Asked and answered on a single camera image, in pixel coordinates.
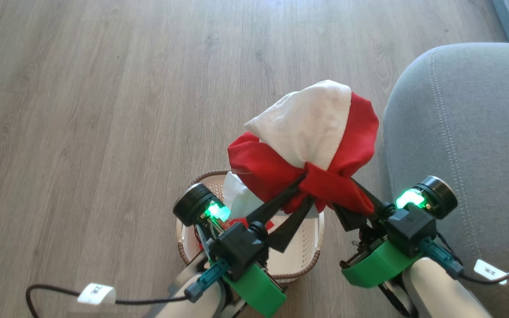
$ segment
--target glowing green led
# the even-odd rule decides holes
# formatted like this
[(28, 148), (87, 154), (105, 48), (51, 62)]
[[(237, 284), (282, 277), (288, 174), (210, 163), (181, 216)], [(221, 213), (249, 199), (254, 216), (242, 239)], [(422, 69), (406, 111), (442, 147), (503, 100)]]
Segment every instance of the glowing green led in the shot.
[(213, 202), (209, 205), (208, 210), (205, 213), (208, 216), (220, 219), (221, 221), (225, 222), (227, 219), (229, 219), (231, 211), (229, 211), (228, 207), (220, 207), (217, 205), (217, 203)]
[(417, 207), (424, 208), (427, 204), (427, 200), (418, 189), (409, 189), (396, 199), (396, 207), (402, 209), (408, 203), (414, 203)]

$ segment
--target woven basket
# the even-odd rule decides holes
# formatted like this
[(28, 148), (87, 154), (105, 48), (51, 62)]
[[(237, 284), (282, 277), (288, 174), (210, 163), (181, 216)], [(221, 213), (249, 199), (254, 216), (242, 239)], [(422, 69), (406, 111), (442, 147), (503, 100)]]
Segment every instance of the woven basket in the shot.
[[(203, 183), (223, 201), (223, 181), (228, 171), (211, 171), (196, 178), (194, 183)], [(319, 259), (321, 243), (323, 242), (323, 230), (325, 229), (324, 213), (314, 219), (305, 219), (288, 248), (284, 253), (270, 249), (268, 259), (268, 273), (280, 283), (291, 282), (309, 272)], [(271, 222), (276, 229), (287, 219), (286, 216), (274, 216)], [(178, 240), (178, 252), (186, 265), (201, 251), (198, 239), (194, 235), (194, 228), (186, 227), (176, 220), (176, 239)]]

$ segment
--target green plastic part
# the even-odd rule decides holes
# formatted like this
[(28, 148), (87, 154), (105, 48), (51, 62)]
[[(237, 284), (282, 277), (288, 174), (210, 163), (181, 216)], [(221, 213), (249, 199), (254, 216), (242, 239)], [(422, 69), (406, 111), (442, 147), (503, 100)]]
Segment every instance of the green plastic part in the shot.
[(352, 267), (342, 269), (343, 276), (354, 286), (373, 288), (396, 277), (418, 260), (422, 254), (409, 257), (392, 243), (382, 243), (367, 258)]
[(237, 282), (232, 281), (228, 275), (224, 276), (224, 280), (249, 306), (267, 318), (286, 301), (286, 295), (257, 265), (251, 265)]

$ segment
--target wood grain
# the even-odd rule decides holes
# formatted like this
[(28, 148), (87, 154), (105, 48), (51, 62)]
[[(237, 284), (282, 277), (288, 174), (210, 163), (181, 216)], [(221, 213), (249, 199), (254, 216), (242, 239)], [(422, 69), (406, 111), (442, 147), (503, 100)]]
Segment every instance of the wood grain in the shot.
[[(194, 177), (228, 167), (243, 123), (325, 79), (380, 116), (423, 52), (504, 40), (490, 0), (0, 0), (0, 317), (29, 317), (35, 282), (165, 296), (183, 268), (171, 206)], [(387, 200), (383, 144), (380, 129), (356, 178)], [(319, 263), (277, 317), (398, 316), (341, 278), (354, 238), (327, 217)], [(34, 301), (42, 317), (147, 310)]]

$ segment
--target red and white cloth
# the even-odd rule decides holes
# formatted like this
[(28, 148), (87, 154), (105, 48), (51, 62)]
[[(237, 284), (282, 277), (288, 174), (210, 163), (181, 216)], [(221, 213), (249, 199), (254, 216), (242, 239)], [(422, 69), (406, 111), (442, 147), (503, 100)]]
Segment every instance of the red and white cloth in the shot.
[(350, 177), (374, 155), (378, 117), (350, 87), (321, 81), (282, 97), (245, 126), (248, 132), (228, 147), (229, 163), (256, 197), (269, 201), (307, 173), (285, 213), (296, 211), (307, 195), (318, 211), (337, 203), (373, 212)]

